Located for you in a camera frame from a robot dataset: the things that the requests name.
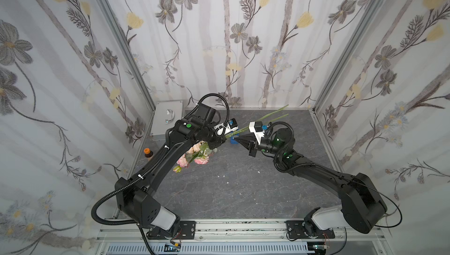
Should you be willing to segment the blue tape dispenser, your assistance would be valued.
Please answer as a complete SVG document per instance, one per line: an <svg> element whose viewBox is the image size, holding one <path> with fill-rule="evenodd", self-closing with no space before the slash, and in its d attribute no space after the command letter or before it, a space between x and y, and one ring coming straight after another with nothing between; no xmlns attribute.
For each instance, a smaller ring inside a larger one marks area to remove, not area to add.
<svg viewBox="0 0 450 255"><path fill-rule="evenodd" d="M231 144L235 144L235 145L238 144L238 142L236 141L236 139L235 139L234 137L231 137L230 143L231 143Z"/></svg>

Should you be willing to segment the pink rose bouquet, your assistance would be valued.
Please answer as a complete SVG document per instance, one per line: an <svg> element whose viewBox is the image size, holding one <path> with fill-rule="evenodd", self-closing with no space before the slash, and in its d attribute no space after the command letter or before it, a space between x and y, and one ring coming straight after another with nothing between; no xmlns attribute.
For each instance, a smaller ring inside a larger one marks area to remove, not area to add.
<svg viewBox="0 0 450 255"><path fill-rule="evenodd" d="M276 113L279 113L280 111L285 110L289 105L283 106L269 114L266 114L265 116L259 118L259 121L264 122L266 118L270 117L271 115L274 115ZM286 117L286 115L282 115L280 117L274 118L272 120L267 121L274 122L276 120L279 120L283 117ZM244 127L242 129L237 129L236 131L232 131L225 135L227 139L231 139L232 137L237 137L238 134L246 133L249 131L249 126ZM218 149L210 149L207 142L200 141L197 144L195 144L193 147L191 147L187 152L185 152L176 162L176 166L173 168L173 172L180 173L184 168L188 168L189 165L194 162L198 165L205 165L209 162L210 158L217 153Z"/></svg>

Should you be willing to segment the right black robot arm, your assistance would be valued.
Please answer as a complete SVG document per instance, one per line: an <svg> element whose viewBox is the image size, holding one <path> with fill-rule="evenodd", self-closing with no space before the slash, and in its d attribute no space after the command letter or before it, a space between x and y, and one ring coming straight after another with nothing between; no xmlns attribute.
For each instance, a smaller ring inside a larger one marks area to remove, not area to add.
<svg viewBox="0 0 450 255"><path fill-rule="evenodd" d="M367 175L338 172L297 153L294 134L289 128L281 128L274 134L252 132L237 137L236 141L248 149L250 156L261 152L272 158L278 172L307 179L340 199L339 205L315 208L307 214L302 230L309 237L346 227L367 234L387 212L387 205Z"/></svg>

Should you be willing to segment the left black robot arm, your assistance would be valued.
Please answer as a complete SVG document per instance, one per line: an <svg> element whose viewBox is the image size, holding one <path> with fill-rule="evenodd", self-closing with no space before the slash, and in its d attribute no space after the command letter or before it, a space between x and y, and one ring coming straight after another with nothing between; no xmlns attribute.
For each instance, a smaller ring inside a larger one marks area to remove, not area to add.
<svg viewBox="0 0 450 255"><path fill-rule="evenodd" d="M137 182L116 195L118 209L132 223L143 229L158 227L171 234L178 232L180 217L163 207L154 195L176 162L195 144L205 141L215 149L225 142L214 128L219 124L213 120L216 113L214 108L199 104L166 131L165 143L152 160L128 180L121 178L116 182L116 189Z"/></svg>

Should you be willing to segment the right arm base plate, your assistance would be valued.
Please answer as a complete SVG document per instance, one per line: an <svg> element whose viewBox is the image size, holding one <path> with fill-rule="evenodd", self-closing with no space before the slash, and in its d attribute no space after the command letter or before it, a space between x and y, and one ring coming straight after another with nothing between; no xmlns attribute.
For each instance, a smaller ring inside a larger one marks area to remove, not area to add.
<svg viewBox="0 0 450 255"><path fill-rule="evenodd" d="M335 238L333 230L320 230L310 221L286 221L285 224L289 240Z"/></svg>

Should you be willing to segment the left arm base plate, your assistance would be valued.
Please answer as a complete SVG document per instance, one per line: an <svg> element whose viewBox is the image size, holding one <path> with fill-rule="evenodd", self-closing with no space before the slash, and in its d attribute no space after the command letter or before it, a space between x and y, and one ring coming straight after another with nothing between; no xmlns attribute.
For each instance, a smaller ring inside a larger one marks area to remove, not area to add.
<svg viewBox="0 0 450 255"><path fill-rule="evenodd" d="M146 233L149 240L193 240L196 233L196 221L179 221L171 230L159 227L151 228Z"/></svg>

